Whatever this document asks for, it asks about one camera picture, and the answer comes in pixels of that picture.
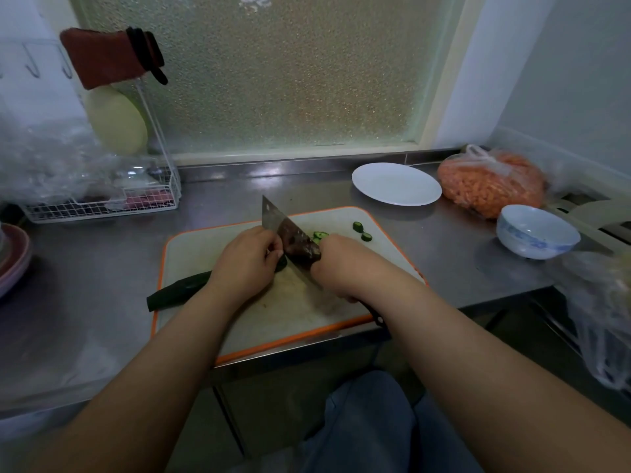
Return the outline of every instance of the plastic bag of orange food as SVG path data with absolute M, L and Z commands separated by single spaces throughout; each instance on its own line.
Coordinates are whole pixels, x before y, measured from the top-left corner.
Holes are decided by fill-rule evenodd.
M 526 158 L 471 144 L 440 164 L 438 181 L 447 198 L 487 219 L 496 219 L 509 204 L 540 207 L 545 193 L 545 176 Z

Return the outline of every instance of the wire rack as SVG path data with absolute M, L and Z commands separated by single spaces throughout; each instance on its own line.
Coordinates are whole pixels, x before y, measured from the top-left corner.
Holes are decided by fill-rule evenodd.
M 39 79 L 42 72 L 29 49 L 31 45 L 48 45 L 57 51 L 60 58 L 60 70 L 68 79 L 74 76 L 71 64 L 68 62 L 59 43 L 55 40 L 0 38 L 0 43 L 21 45 L 25 54 L 24 68 L 28 70 L 33 78 Z M 0 80 L 3 76 L 2 62 L 0 60 Z M 78 219 L 169 211 L 178 207 L 182 195 L 182 187 L 177 168 L 167 150 L 164 133 L 146 93 L 144 82 L 138 78 L 134 80 L 134 85 L 142 101 L 145 119 L 150 121 L 153 138 L 157 143 L 156 149 L 152 150 L 150 156 L 153 168 L 148 171 L 154 182 L 142 188 L 122 187 L 119 189 L 120 195 L 114 198 L 68 198 L 56 203 L 20 204 L 20 208 L 31 222 L 45 224 L 75 221 Z

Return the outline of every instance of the hand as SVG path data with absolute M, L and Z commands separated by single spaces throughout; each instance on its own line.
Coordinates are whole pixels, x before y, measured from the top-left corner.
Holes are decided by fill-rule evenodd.
M 394 267 L 358 241 L 337 234 L 320 241 L 320 253 L 322 258 L 311 266 L 311 275 L 321 286 L 344 298 L 364 300 L 373 282 L 383 282 L 386 271 Z
M 243 231 L 225 246 L 204 289 L 236 310 L 272 281 L 282 255 L 283 243 L 276 233 L 262 226 Z

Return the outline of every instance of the person's left hand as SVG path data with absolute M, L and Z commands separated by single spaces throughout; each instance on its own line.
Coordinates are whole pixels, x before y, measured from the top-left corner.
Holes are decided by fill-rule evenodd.
M 282 255 L 283 243 L 278 234 L 262 226 L 243 231 L 224 248 L 204 288 L 221 296 L 234 309 L 239 308 L 272 281 Z

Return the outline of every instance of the plastic bag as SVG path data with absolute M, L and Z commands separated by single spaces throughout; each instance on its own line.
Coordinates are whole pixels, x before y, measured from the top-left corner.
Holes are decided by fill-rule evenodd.
M 567 297 L 590 373 L 611 389 L 631 379 L 631 259 L 571 252 L 548 263 Z
M 438 181 L 446 198 L 487 219 L 509 204 L 540 207 L 545 194 L 545 176 L 526 158 L 471 144 L 440 164 Z
M 99 142 L 87 119 L 22 126 L 5 112 L 1 121 L 1 199 L 56 204 L 112 190 L 110 173 L 120 157 Z

